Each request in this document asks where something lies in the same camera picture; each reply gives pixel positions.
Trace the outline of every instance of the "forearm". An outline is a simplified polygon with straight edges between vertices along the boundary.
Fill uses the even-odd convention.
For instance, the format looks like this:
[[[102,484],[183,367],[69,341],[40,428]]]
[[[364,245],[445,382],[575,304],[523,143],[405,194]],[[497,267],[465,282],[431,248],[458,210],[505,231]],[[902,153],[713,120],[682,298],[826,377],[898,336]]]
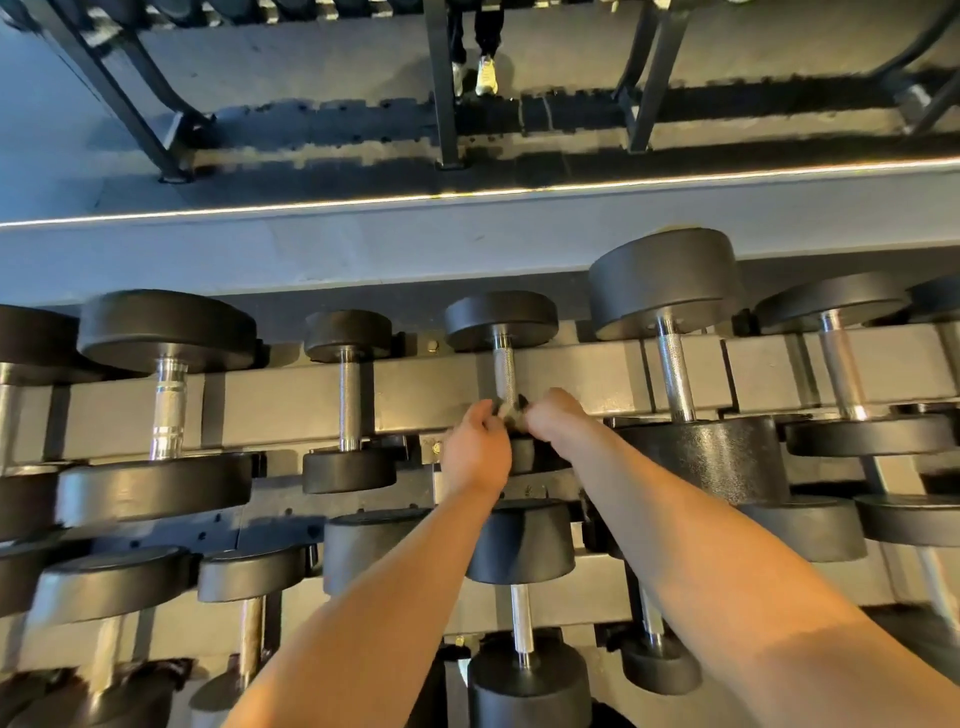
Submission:
[[[955,705],[957,693],[948,681],[723,500],[660,468],[593,421],[579,421],[555,445],[671,626],[762,724],[809,724],[811,711],[822,705],[815,722],[848,725],[844,709],[857,706],[862,713],[885,688],[903,698],[881,714],[890,725],[916,721],[908,709],[920,702]],[[898,707],[904,709],[900,716]]]
[[[227,728],[400,728],[496,494],[463,489],[292,635]]]

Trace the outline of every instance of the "dumbbell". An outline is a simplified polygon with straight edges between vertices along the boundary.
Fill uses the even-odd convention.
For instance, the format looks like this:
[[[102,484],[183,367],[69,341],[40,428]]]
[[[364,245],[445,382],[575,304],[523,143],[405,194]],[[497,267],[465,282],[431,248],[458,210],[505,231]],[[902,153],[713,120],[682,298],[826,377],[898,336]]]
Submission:
[[[85,542],[53,539],[0,548],[0,619],[29,612],[43,570],[87,548]],[[8,728],[27,706],[56,687],[55,672],[27,672],[0,684],[0,728]]]
[[[243,604],[237,667],[209,680],[190,698],[193,728],[213,728],[227,719],[260,670],[267,596],[296,586],[305,575],[302,546],[261,552],[220,551],[200,562],[197,599]]]
[[[910,456],[953,448],[950,422],[935,414],[872,414],[847,333],[847,327],[889,316],[908,304],[906,292],[889,276],[861,273],[779,293],[756,306],[756,317],[764,330],[818,332],[840,417],[787,425],[787,449],[796,455],[860,458],[875,490],[854,499],[867,538],[918,547],[933,609],[946,627],[943,637],[956,643],[960,615],[934,547],[960,546],[960,498],[894,495],[888,483],[893,469],[900,469],[922,491]],[[960,660],[960,653],[952,659]]]
[[[597,338],[657,340],[670,425],[617,430],[670,472],[722,497],[812,561],[861,558],[866,545],[849,502],[792,498],[770,418],[697,420],[682,334],[714,326],[740,309],[730,239],[686,229],[634,240],[600,257],[588,273]],[[629,574],[628,583],[633,580]],[[642,639],[626,641],[624,671],[651,692],[683,694],[700,683],[693,657],[666,631],[659,610],[637,588]]]
[[[252,456],[182,457],[186,375],[246,369],[256,324],[226,303],[187,293],[108,293],[81,310],[80,352],[101,364],[156,372],[150,459],[74,468],[60,476],[59,520],[68,526],[146,521],[215,511],[250,500]]]
[[[347,493],[396,483],[396,463],[385,449],[363,446],[361,364],[390,355],[393,325],[372,311],[315,313],[306,320],[303,350],[312,361],[340,365],[340,443],[303,456],[305,493]]]
[[[429,508],[351,513],[324,526],[324,592],[341,594],[353,579],[387,555],[430,514]],[[427,673],[405,728],[446,725],[444,661]]]
[[[73,316],[0,305],[0,542],[23,539],[55,523],[58,467],[15,467],[13,444],[21,387],[103,378],[77,354]]]
[[[180,676],[163,667],[119,670],[117,650],[125,615],[176,598],[189,579],[189,553],[168,546],[94,554],[47,567],[36,585],[30,621],[43,626],[100,621],[89,682],[34,701],[11,727],[165,728]]]
[[[505,725],[586,728],[587,664],[555,638],[535,638],[528,585],[573,571],[566,504],[552,498],[501,500],[480,532],[467,577],[510,586],[513,643],[483,644],[467,669],[471,728]]]
[[[569,463],[546,443],[524,435],[524,402],[516,387],[515,349],[546,344],[557,335],[557,306],[530,291],[493,291],[452,303],[444,312],[446,343],[455,352],[493,352],[497,415],[510,432],[511,474],[548,473]]]

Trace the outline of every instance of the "left hand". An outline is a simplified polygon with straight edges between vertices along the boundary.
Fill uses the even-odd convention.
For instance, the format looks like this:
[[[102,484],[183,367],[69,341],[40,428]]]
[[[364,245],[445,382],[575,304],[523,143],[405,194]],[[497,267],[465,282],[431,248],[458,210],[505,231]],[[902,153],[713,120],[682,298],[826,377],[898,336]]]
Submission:
[[[451,493],[467,488],[498,497],[512,464],[507,428],[493,414],[492,400],[473,404],[444,436],[440,466]]]

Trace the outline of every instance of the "metal bar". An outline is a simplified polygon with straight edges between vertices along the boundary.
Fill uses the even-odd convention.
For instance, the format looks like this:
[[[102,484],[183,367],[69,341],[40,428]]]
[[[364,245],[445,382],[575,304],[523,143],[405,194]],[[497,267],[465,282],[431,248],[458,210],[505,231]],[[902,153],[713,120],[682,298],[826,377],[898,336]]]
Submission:
[[[947,575],[940,555],[931,546],[918,546],[917,555],[924,570],[926,592],[930,595],[930,606],[950,630],[955,641],[960,641],[960,611],[957,599],[950,592]]]
[[[843,327],[839,311],[822,313],[820,325],[820,343],[840,416],[845,420],[868,420],[870,414],[863,404],[867,400],[863,393],[863,381],[853,358],[850,336]]]
[[[354,452],[362,442],[360,360],[354,347],[340,349],[340,451]]]
[[[20,419],[20,388],[0,384],[0,477],[13,464],[13,445]]]
[[[890,71],[902,69],[918,59],[943,36],[950,24],[957,19],[957,16],[960,16],[960,0],[952,0],[910,45],[882,66],[875,68],[871,75],[884,76]]]
[[[663,380],[666,383],[666,398],[670,403],[670,419],[675,423],[692,423],[697,420],[690,391],[690,377],[686,372],[684,341],[678,333],[673,318],[660,316],[657,319],[657,347],[663,365]]]
[[[650,49],[653,48],[654,38],[657,36],[657,27],[660,18],[655,6],[650,0],[640,3],[640,18],[636,22],[634,42],[630,46],[630,55],[627,56],[627,65],[623,69],[620,80],[616,84],[613,98],[623,92],[629,93],[640,81],[643,69],[650,58]]]
[[[173,356],[156,361],[154,398],[154,434],[150,442],[151,460],[171,460],[183,452],[183,426],[186,422],[186,363]]]
[[[522,669],[530,669],[534,653],[534,621],[530,614],[530,591],[526,584],[510,587],[510,603],[514,618],[514,649]]]
[[[645,152],[650,146],[650,135],[657,123],[663,97],[670,86],[670,74],[673,73],[681,43],[684,42],[689,17],[688,11],[667,11],[660,15],[660,28],[650,73],[640,94],[640,108],[636,112],[636,122],[627,144],[629,152]]]
[[[503,327],[494,327],[493,330],[493,377],[496,381],[496,395],[500,399],[497,416],[502,418],[507,426],[524,429],[523,412],[516,389],[514,347]]]
[[[960,71],[957,71],[930,100],[924,108],[923,115],[915,123],[909,124],[909,132],[912,134],[928,132],[947,113],[947,110],[958,102],[960,102]]]
[[[25,5],[36,21],[77,65],[109,109],[127,128],[140,149],[159,168],[163,177],[171,181],[190,179],[189,171],[184,170],[176,155],[163,145],[130,97],[86,44],[80,31],[70,23],[55,0],[25,0]]]
[[[267,597],[255,596],[244,599],[240,614],[240,660],[237,672],[240,690],[246,690],[256,673],[260,671],[260,656],[263,651],[263,614]]]
[[[453,95],[450,41],[446,36],[445,0],[423,0],[423,20],[430,48],[433,104],[437,112],[437,137],[440,143],[439,165],[441,169],[458,169],[463,163],[457,145],[456,99]]]
[[[93,648],[93,662],[90,665],[90,702],[93,710],[105,692],[113,687],[117,650],[120,647],[120,635],[123,631],[123,617],[108,617],[100,620],[97,629],[97,643]]]
[[[195,123],[208,120],[207,117],[187,104],[170,86],[163,72],[150,57],[150,54],[147,53],[147,49],[143,47],[143,43],[140,42],[134,31],[121,29],[113,42],[127,55],[144,83],[167,109],[180,111]]]

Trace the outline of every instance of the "person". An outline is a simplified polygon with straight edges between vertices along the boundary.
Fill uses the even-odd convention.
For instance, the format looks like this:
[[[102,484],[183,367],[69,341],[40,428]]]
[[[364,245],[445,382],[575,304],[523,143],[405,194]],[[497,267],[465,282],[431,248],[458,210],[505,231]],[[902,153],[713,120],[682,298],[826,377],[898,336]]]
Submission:
[[[510,443],[492,408],[474,404],[446,435],[449,496],[285,641],[227,728],[403,726],[507,482]],[[562,390],[528,407],[526,422],[572,464],[673,630],[760,725],[957,724],[960,688],[769,531],[644,457]]]
[[[480,47],[480,63],[477,66],[477,96],[495,96],[496,67],[493,57],[500,47],[503,31],[503,10],[477,11],[473,18],[473,32]],[[450,41],[450,59],[453,61],[453,92],[460,98],[464,95],[464,78],[467,75],[467,49],[464,48],[464,14],[454,8],[447,9],[446,37]]]

